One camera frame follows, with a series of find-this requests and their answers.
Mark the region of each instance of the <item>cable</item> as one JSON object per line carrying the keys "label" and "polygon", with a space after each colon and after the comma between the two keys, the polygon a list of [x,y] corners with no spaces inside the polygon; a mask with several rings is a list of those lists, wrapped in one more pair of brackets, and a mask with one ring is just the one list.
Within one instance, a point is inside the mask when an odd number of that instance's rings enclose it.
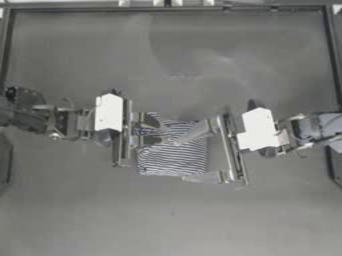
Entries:
{"label": "cable", "polygon": [[336,116],[322,127],[322,130],[326,129],[328,126],[330,126],[340,118],[342,118],[342,115]]}

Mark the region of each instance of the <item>striped fabric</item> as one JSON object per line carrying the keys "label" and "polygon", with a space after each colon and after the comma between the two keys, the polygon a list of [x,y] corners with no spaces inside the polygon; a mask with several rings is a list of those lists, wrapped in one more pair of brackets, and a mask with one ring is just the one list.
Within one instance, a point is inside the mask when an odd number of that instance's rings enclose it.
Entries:
{"label": "striped fabric", "polygon": [[138,169],[142,175],[191,176],[206,172],[207,169],[207,139],[201,138],[182,145],[175,140],[194,127],[197,122],[166,120],[159,113],[149,113],[162,125],[161,130],[142,129],[146,135],[169,136],[163,144],[138,149]]}

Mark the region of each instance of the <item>gray table surface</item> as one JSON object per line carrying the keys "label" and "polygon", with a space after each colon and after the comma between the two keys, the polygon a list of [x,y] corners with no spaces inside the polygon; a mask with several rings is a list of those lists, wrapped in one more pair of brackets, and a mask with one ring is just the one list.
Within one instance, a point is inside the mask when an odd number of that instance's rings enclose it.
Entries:
{"label": "gray table surface", "polygon": [[[122,89],[137,110],[199,119],[250,98],[277,117],[336,109],[320,14],[19,14],[8,84],[91,106]],[[334,255],[342,191],[322,149],[246,156],[252,187],[113,169],[110,151],[16,130],[15,180],[0,199],[0,255]],[[225,159],[211,143],[210,167]]]}

